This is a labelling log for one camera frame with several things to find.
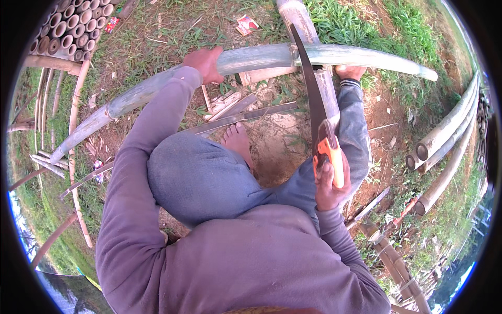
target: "toe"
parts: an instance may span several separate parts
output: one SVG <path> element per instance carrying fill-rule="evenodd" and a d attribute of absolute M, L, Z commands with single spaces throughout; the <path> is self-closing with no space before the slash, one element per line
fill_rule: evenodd
<path fill-rule="evenodd" d="M 237 129 L 238 133 L 246 133 L 246 128 L 244 127 L 244 124 L 240 122 L 237 122 L 237 124 L 235 124 L 235 128 Z"/>
<path fill-rule="evenodd" d="M 234 134 L 234 135 L 237 134 L 237 129 L 235 128 L 235 124 L 232 124 L 229 129 L 232 130 L 232 134 Z"/>

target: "dirt ground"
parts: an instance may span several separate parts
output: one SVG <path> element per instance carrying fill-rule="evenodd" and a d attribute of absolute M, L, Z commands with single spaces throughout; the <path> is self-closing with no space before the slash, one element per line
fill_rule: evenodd
<path fill-rule="evenodd" d="M 358 11 L 361 12 L 360 17 L 378 25 L 382 33 L 391 36 L 395 34 L 396 29 L 381 2 L 370 0 L 369 3 L 362 3 L 359 0 L 353 0 L 340 1 L 340 3 L 356 7 Z M 149 6 L 147 9 L 154 10 L 153 6 Z M 258 8 L 255 9 L 253 13 L 255 14 L 254 18 L 257 20 L 263 21 L 267 18 L 265 10 L 260 11 Z M 166 22 L 162 23 L 162 27 L 167 29 L 180 27 L 181 24 L 184 25 L 183 28 L 186 29 L 187 25 L 193 23 L 196 19 L 196 17 L 192 16 L 186 17 L 186 20 L 182 22 L 180 18 L 169 19 L 169 12 L 167 10 L 164 12 L 163 16 L 163 20 Z M 453 42 L 452 39 L 454 36 L 445 19 L 441 16 L 431 17 L 430 19 L 433 21 L 435 29 L 442 33 L 446 42 Z M 227 41 L 224 43 L 226 48 L 263 44 L 258 35 L 251 35 L 248 37 L 241 36 L 234 28 L 234 23 L 230 21 L 222 21 L 218 19 L 218 17 L 213 16 L 207 17 L 203 22 L 215 25 L 220 24 L 223 26 L 223 32 L 227 37 Z M 115 34 L 115 36 L 123 36 L 123 34 L 127 32 L 127 29 L 133 26 L 133 23 L 132 20 L 126 21 L 120 32 Z M 149 29 L 136 27 L 135 32 L 143 32 L 146 38 L 151 28 L 156 27 L 156 25 L 147 24 L 145 28 Z M 462 78 L 464 74 L 461 72 L 460 68 L 470 69 L 469 61 L 462 57 L 463 54 L 460 53 L 460 48 L 456 47 L 454 44 L 451 44 L 451 47 L 447 47 L 443 44 L 442 48 L 441 53 L 445 54 L 444 57 L 448 60 L 445 64 L 448 76 L 453 79 L 455 91 L 462 94 Z M 174 52 L 172 55 L 170 54 L 169 59 L 171 64 L 181 62 L 179 56 Z M 119 57 L 116 60 L 110 60 L 109 66 L 107 65 L 103 70 L 102 75 L 104 77 L 111 77 L 111 73 L 115 72 L 117 76 L 115 82 L 124 80 L 127 73 L 121 70 L 121 62 L 123 62 L 123 59 Z M 409 138 L 409 135 L 404 135 L 402 133 L 402 126 L 409 122 L 408 113 L 404 112 L 403 106 L 400 105 L 399 98 L 392 95 L 387 86 L 380 84 L 380 78 L 376 73 L 372 74 L 377 76 L 378 81 L 374 89 L 364 91 L 364 114 L 368 129 L 370 130 L 369 136 L 371 139 L 372 157 L 374 161 L 380 162 L 381 167 L 381 171 L 375 172 L 373 175 L 376 179 L 379 179 L 380 182 L 368 183 L 363 181 L 361 188 L 353 197 L 351 208 L 345 208 L 343 214 L 346 218 L 354 217 L 364 206 L 388 186 L 402 183 L 392 178 L 393 172 L 391 167 L 393 166 L 393 158 L 406 154 L 407 152 L 405 149 L 407 147 L 407 142 L 412 140 Z M 109 88 L 107 84 L 108 83 L 104 81 L 100 89 L 104 90 Z M 210 98 L 220 95 L 218 85 L 210 84 L 207 88 Z M 236 85 L 236 89 L 242 92 L 242 97 L 249 94 L 249 90 L 240 85 Z M 271 88 L 268 88 L 266 84 L 261 84 L 259 87 L 257 87 L 257 84 L 254 84 L 251 86 L 251 90 L 257 95 L 259 101 L 249 110 L 262 108 L 270 104 L 280 92 L 280 86 L 278 86 L 278 82 L 271 86 Z M 202 122 L 201 116 L 197 115 L 194 109 L 204 104 L 205 101 L 202 90 L 198 88 L 192 97 L 189 109 L 186 113 L 185 121 L 187 122 L 187 127 L 195 126 Z M 135 110 L 128 113 L 92 135 L 93 142 L 100 143 L 97 147 L 98 153 L 96 158 L 103 162 L 112 160 L 113 156 L 120 148 L 125 135 L 134 124 L 139 112 L 139 110 Z M 83 111 L 80 117 L 81 121 L 90 114 L 91 111 Z M 308 150 L 308 147 L 304 144 L 305 142 L 310 142 L 310 119 L 306 113 L 274 114 L 253 122 L 245 122 L 244 124 L 250 137 L 250 150 L 256 166 L 255 177 L 264 187 L 275 186 L 286 181 L 293 174 L 295 169 L 310 156 L 310 150 Z M 223 130 L 218 130 L 211 138 L 218 141 L 221 138 L 222 132 Z M 291 143 L 292 137 L 298 137 L 304 139 L 304 141 L 300 141 L 296 145 L 288 145 Z M 396 143 L 395 146 L 391 148 L 389 147 L 389 142 L 393 137 L 396 138 Z M 469 147 L 469 155 L 473 156 L 474 143 L 471 143 Z M 379 207 L 375 208 L 374 211 L 385 211 L 391 204 L 392 195 L 382 201 Z M 159 227 L 161 229 L 167 228 L 175 238 L 183 237 L 189 232 L 188 229 L 172 218 L 163 209 L 160 210 Z M 353 236 L 356 232 L 357 228 L 353 228 L 351 231 Z"/>

